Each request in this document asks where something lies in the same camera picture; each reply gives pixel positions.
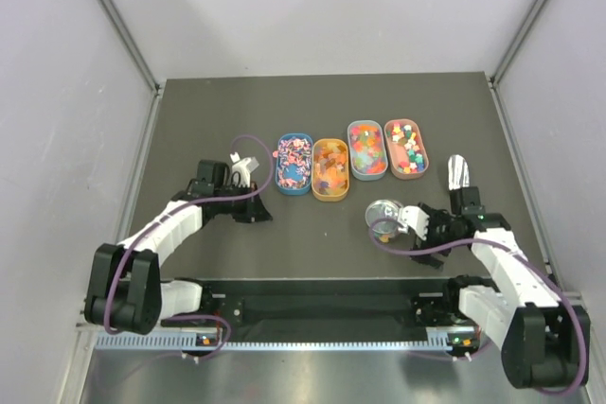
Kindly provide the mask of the clear plastic jar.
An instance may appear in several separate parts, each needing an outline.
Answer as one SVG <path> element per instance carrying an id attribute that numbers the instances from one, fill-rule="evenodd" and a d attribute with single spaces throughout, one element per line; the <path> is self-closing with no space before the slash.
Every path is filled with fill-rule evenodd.
<path id="1" fill-rule="evenodd" d="M 380 221 L 372 227 L 372 233 L 381 243 L 389 243 L 401 234 L 401 227 L 396 221 Z"/>

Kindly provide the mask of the clear round jar lid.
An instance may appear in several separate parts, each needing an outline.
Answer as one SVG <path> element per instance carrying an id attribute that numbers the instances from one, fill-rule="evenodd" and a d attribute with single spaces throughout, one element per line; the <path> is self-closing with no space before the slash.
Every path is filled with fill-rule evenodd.
<path id="1" fill-rule="evenodd" d="M 365 222 L 372 230 L 372 227 L 380 221 L 397 221 L 397 215 L 403 205 L 395 200 L 376 200 L 372 202 L 365 210 Z"/>

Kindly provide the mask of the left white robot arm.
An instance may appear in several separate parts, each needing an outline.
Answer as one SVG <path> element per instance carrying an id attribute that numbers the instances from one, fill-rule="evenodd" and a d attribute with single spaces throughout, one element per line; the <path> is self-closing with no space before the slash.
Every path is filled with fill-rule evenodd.
<path id="1" fill-rule="evenodd" d="M 190 236 L 217 216 L 239 223 L 271 220 L 252 180 L 254 157 L 232 154 L 229 163 L 202 160 L 196 176 L 138 233 L 94 254 L 83 316 L 112 334 L 149 334 L 164 320 L 184 314 L 195 325 L 214 316 L 213 300 L 190 279 L 163 281 L 160 268 Z"/>

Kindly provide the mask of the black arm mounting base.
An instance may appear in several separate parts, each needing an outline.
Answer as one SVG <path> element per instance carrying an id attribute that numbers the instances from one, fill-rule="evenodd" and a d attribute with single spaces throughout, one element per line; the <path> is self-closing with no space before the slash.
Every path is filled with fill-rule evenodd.
<path id="1" fill-rule="evenodd" d="M 410 325 L 466 325 L 471 319 L 438 294 L 257 294 L 205 297 L 200 314 L 236 327 L 269 321 L 373 321 Z"/>

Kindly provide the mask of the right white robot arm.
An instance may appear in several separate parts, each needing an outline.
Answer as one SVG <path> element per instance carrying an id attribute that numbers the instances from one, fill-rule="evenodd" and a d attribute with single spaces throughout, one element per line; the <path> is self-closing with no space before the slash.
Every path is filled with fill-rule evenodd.
<path id="1" fill-rule="evenodd" d="M 565 394 L 589 376 L 591 321 L 560 288 L 528 262 L 503 215 L 490 213 L 475 186 L 450 193 L 449 210 L 425 203 L 399 214 L 414 233 L 414 253 L 449 253 L 466 246 L 488 279 L 452 278 L 441 309 L 451 323 L 474 321 L 499 348 L 509 383 L 516 389 Z"/>

